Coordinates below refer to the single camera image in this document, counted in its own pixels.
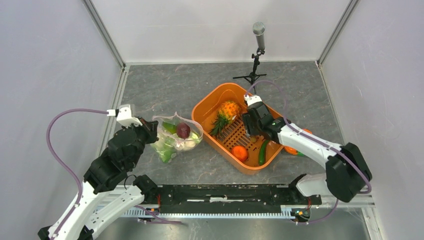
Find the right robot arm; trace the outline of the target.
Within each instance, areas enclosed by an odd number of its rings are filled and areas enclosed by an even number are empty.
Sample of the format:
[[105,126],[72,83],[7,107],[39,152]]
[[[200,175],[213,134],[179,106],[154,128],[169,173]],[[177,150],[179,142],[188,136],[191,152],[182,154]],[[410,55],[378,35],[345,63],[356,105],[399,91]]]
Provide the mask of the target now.
[[332,195],[348,203],[371,191],[372,173],[355,144],[321,139],[284,117],[274,117],[262,101],[248,103],[242,119],[248,135],[293,148],[324,168],[324,173],[303,174],[291,182],[288,196],[293,203],[302,204],[314,195]]

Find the white toy cabbage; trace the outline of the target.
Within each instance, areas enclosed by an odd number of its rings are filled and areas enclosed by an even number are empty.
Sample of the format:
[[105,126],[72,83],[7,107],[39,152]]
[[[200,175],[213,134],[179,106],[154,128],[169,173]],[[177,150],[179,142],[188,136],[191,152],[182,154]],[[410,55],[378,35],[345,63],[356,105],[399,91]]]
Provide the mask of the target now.
[[174,148],[177,151],[190,151],[195,148],[200,142],[202,138],[196,132],[191,132],[189,137],[186,139],[182,139],[180,137],[177,138]]

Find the orange toy pineapple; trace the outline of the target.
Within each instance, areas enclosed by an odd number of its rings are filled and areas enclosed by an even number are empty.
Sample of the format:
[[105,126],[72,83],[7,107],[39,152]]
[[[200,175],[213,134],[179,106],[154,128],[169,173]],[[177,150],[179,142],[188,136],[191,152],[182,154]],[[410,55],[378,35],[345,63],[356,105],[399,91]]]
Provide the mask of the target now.
[[241,112],[242,109],[236,102],[232,100],[223,102],[217,110],[216,119],[209,134],[213,137],[220,136],[223,130],[241,115]]

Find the green toy cucumber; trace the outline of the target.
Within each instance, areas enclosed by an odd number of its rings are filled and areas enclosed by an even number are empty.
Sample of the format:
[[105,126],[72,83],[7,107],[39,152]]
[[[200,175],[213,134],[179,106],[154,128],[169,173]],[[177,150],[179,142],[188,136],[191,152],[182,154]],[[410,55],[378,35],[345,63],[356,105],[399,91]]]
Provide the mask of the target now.
[[266,154],[267,154],[267,147],[270,140],[264,140],[263,143],[260,146],[259,153],[258,153],[258,165],[262,166],[266,162]]

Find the dark red toy fruit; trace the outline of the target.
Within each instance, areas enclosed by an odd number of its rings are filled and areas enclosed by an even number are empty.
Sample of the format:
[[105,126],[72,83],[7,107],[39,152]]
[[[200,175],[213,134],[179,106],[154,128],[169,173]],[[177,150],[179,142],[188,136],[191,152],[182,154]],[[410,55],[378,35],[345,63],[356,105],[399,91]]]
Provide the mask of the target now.
[[191,134],[191,128],[184,122],[176,126],[176,134],[181,139],[187,139]]

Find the clear dotted zip top bag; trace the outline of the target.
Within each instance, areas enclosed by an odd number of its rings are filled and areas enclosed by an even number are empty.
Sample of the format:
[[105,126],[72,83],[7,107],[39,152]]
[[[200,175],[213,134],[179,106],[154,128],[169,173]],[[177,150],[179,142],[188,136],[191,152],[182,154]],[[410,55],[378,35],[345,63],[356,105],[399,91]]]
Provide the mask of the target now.
[[[171,116],[159,116],[159,115],[155,115],[155,116],[152,117],[152,119],[154,121],[158,121],[158,127],[157,127],[157,137],[158,137],[158,140],[159,139],[164,139],[173,148],[175,146],[175,143],[176,143],[177,138],[179,138],[179,137],[177,136],[177,133],[175,133],[175,134],[168,133],[162,127],[162,122],[171,123],[171,124],[174,124],[176,126],[179,123],[186,123],[191,128],[191,132],[197,133],[198,136],[200,138],[202,138],[202,140],[203,140],[204,129],[203,129],[203,127],[198,122],[196,122],[194,120],[190,120],[190,119],[184,118],[184,117],[178,115],[177,113],[174,113]],[[180,152],[187,152],[187,151],[178,151],[178,150],[176,150],[176,155],[178,153],[180,153]]]

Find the green toy lettuce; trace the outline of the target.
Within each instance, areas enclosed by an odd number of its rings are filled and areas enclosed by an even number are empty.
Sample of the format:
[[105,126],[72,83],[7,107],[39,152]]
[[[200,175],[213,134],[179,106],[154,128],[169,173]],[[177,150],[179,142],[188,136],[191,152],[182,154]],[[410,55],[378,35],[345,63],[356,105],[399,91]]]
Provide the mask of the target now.
[[163,163],[168,163],[177,154],[177,150],[172,145],[169,145],[164,139],[159,139],[151,144],[151,147],[155,150]]

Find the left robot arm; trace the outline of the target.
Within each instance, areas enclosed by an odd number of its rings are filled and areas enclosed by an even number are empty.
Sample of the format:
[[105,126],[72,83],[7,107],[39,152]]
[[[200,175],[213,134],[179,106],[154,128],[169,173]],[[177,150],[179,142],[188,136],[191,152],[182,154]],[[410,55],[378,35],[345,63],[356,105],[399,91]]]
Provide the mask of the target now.
[[130,208],[151,204],[158,197],[158,186],[147,176],[137,176],[119,197],[99,211],[99,203],[128,177],[137,165],[145,146],[158,140],[158,121],[131,117],[129,124],[117,131],[106,149],[83,176],[81,192],[53,225],[41,228],[41,240],[95,240],[108,225]]

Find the yellow green toy mango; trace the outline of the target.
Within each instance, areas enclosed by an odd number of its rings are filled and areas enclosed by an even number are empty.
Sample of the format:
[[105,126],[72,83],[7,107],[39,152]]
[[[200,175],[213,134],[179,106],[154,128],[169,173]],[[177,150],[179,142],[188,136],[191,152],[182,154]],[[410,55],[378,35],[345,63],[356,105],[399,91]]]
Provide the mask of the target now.
[[177,126],[172,123],[163,121],[162,127],[171,135],[177,133]]

